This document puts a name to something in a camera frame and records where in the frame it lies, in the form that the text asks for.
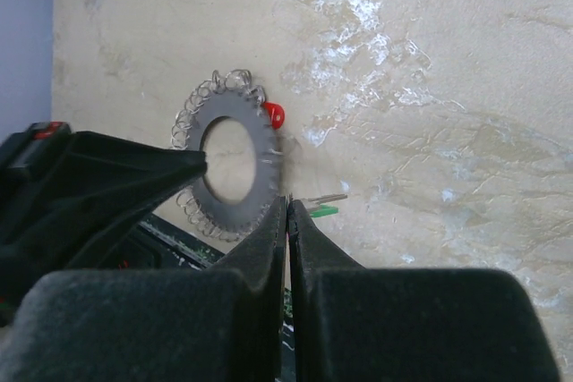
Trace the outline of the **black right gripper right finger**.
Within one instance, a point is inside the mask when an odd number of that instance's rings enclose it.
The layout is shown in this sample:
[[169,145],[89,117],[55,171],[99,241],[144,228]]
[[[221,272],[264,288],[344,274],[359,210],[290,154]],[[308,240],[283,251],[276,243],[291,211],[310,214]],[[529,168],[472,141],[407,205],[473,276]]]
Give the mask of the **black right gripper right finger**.
[[557,381],[525,289],[478,268],[366,268],[287,212],[301,381]]

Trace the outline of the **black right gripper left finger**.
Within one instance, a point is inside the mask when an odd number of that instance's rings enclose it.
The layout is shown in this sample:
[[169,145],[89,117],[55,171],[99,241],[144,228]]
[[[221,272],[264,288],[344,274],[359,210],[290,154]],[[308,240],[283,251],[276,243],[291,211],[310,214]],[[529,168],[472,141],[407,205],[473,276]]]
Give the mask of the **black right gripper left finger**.
[[287,204],[211,267],[43,276],[1,347],[4,381],[272,381]]

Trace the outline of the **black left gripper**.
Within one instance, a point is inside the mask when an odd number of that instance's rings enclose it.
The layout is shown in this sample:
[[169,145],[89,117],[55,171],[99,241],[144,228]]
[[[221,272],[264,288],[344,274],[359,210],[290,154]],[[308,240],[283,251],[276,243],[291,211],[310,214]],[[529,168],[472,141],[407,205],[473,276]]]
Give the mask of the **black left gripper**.
[[202,151],[33,123],[1,145],[1,272],[96,267],[134,225],[206,171]]

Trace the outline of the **large metal key ring disc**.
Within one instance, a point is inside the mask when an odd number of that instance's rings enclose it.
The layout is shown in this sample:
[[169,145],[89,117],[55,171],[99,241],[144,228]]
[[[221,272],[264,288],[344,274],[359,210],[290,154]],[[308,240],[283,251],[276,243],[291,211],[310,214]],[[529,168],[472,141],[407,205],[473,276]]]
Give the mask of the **large metal key ring disc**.
[[266,100],[249,70],[213,72],[175,116],[172,148],[204,152],[210,168],[175,198],[205,237],[241,241],[279,195],[283,155]]

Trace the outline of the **red tagged key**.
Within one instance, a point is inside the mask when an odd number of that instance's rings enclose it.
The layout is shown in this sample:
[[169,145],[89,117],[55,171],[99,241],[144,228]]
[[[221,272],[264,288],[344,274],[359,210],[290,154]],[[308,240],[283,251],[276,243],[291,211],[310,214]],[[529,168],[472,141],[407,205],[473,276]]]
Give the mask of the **red tagged key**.
[[271,127],[274,130],[280,129],[286,118],[284,108],[277,103],[272,103],[269,101],[264,102],[262,104],[262,107],[266,110],[266,112],[269,115]]

